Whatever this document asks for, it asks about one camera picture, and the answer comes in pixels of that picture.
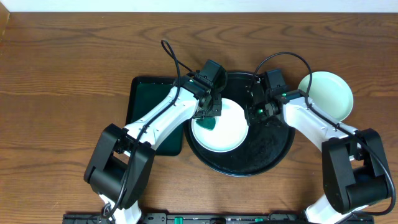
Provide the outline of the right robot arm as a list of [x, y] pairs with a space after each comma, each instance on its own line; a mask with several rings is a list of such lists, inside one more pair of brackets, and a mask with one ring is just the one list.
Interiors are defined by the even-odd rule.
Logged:
[[321, 110], [302, 90], [286, 86], [249, 89], [249, 124], [277, 118], [300, 131], [322, 152], [323, 196], [305, 210], [310, 223], [341, 223], [353, 216], [390, 213], [397, 199], [380, 135], [358, 130]]

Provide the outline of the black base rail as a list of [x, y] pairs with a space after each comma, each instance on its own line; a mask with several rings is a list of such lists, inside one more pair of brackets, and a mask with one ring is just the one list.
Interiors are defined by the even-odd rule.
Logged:
[[[102, 220], [99, 214], [64, 214], [62, 224], [115, 223]], [[144, 214], [138, 224], [251, 224], [251, 223], [308, 223], [303, 215], [270, 213], [255, 215], [168, 215], [166, 213]]]

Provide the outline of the white plate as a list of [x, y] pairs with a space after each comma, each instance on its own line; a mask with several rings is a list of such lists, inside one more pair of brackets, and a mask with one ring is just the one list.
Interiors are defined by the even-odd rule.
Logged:
[[193, 138], [212, 152], [229, 152], [240, 146], [248, 135], [249, 126], [244, 110], [235, 101], [222, 98], [221, 116], [204, 120], [192, 119]]

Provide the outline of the green sponge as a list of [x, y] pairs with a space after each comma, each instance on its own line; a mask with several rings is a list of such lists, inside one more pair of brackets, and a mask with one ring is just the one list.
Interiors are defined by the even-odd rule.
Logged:
[[203, 128], [205, 130], [209, 130], [209, 131], [214, 130], [214, 128], [216, 126], [215, 117], [206, 117], [203, 119], [197, 119], [195, 122], [197, 125], [199, 125], [199, 127]]

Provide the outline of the mint plate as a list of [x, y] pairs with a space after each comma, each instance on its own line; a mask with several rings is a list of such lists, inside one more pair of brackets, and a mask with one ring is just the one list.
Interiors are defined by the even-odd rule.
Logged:
[[338, 75], [326, 71], [312, 73], [309, 97], [319, 113], [322, 111], [340, 121], [341, 97], [350, 93], [353, 95], [349, 85]]
[[343, 121], [351, 114], [353, 106], [354, 106], [354, 98], [351, 93], [341, 97], [341, 111], [339, 118], [340, 121]]

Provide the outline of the black round tray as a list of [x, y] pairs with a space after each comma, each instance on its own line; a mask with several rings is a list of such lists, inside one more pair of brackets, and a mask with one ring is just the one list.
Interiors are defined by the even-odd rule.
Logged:
[[275, 167], [288, 153], [295, 129], [277, 118], [248, 128], [242, 144], [229, 152], [211, 152], [194, 138], [191, 120], [183, 128], [193, 153], [211, 169], [235, 177], [252, 176]]

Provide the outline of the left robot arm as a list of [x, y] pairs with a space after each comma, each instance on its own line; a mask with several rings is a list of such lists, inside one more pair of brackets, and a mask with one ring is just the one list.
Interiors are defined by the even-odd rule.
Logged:
[[110, 124], [102, 131], [83, 177], [105, 202], [102, 220], [138, 222], [142, 212], [137, 201], [149, 181], [157, 148], [186, 120], [219, 116], [226, 82], [199, 75], [178, 78], [142, 118], [123, 128]]

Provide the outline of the black rectangular tray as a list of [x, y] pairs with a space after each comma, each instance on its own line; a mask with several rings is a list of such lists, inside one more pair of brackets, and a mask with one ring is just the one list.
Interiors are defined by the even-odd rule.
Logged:
[[[130, 124], [146, 115], [158, 105], [173, 87], [174, 78], [168, 77], [135, 77], [131, 83], [126, 124]], [[157, 148], [157, 156], [177, 156], [182, 150], [183, 124]]]

